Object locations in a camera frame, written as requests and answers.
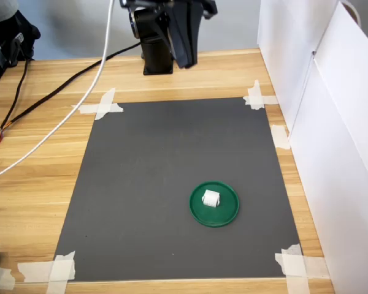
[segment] wood grain surface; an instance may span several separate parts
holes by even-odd
[[[19,114],[97,59],[33,61],[14,113]],[[8,69],[0,81],[0,123],[23,71]],[[97,69],[14,124],[0,145],[0,171],[36,145],[72,109],[88,89]],[[263,95],[274,95],[258,49],[200,53],[190,70],[143,76],[143,60],[117,57],[106,63],[86,104],[116,88],[114,102],[211,99],[246,96],[259,80]],[[266,106],[270,124],[285,126],[278,105]],[[45,293],[46,285],[23,283],[20,262],[53,260],[61,227],[85,152],[94,115],[76,114],[32,156],[0,177],[0,267],[16,278],[15,293]],[[277,149],[283,179],[305,255],[323,253],[291,150]],[[331,281],[311,280],[311,293],[334,293]],[[285,279],[69,283],[67,293],[288,293]]]

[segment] green plate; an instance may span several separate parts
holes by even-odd
[[[220,204],[211,207],[203,204],[202,197],[206,190],[220,193]],[[223,227],[230,224],[239,212],[240,201],[234,190],[222,182],[205,182],[192,192],[190,210],[193,217],[208,227]]]

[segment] gray mat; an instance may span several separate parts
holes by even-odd
[[[95,121],[56,254],[76,281],[283,276],[299,238],[265,109],[242,98],[120,104]],[[222,181],[240,198],[221,228],[189,197]]]

